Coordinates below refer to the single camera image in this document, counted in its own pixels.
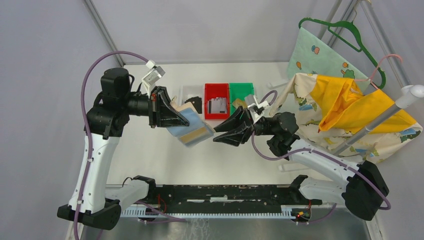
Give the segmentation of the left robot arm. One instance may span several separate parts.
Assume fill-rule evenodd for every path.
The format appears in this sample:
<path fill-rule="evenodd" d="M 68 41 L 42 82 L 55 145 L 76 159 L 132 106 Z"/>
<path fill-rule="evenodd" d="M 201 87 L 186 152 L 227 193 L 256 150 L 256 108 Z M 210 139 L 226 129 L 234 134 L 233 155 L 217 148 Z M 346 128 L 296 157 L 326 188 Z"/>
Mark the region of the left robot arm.
<path fill-rule="evenodd" d="M 187 127 L 189 120 L 171 105 L 167 89 L 155 86 L 150 94 L 132 91 L 134 77 L 116 67 L 104 72 L 101 92 L 85 113 L 85 147 L 77 185 L 57 216 L 88 227 L 111 230 L 124 210 L 142 200 L 157 198 L 153 178 L 137 175 L 119 189 L 108 190 L 112 158 L 131 116 L 148 117 L 152 128 Z"/>

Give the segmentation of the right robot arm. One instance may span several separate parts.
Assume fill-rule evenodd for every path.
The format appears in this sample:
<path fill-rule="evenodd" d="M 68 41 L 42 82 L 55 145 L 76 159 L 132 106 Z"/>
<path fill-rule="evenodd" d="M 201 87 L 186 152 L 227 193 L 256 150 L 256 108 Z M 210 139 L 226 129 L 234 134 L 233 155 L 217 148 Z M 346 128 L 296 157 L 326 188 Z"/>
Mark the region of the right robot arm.
<path fill-rule="evenodd" d="M 242 107 L 214 130 L 220 135 L 216 143 L 238 147 L 255 136 L 271 136 L 266 143 L 274 157 L 261 154 L 269 161 L 286 159 L 304 165 L 327 180 L 299 175 L 289 189 L 289 199 L 295 204 L 321 200 L 344 205 L 356 217 L 370 221 L 377 211 L 392 208 L 387 196 L 389 188 L 376 164 L 360 156 L 338 157 L 313 146 L 296 134 L 299 129 L 295 115 L 278 113 L 254 121 L 251 113 Z"/>

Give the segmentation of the beige card holder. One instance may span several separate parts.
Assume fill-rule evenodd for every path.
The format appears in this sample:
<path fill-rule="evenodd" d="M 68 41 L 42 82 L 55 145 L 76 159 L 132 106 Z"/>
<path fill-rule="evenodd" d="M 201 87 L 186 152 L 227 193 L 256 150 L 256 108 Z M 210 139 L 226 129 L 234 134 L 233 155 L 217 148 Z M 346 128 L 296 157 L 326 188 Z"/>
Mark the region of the beige card holder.
<path fill-rule="evenodd" d="M 168 132 L 188 148 L 213 137 L 216 131 L 201 117 L 194 105 L 190 102 L 178 105 L 177 98 L 176 95 L 172 98 L 171 106 L 188 120 L 189 126 L 168 127 Z"/>

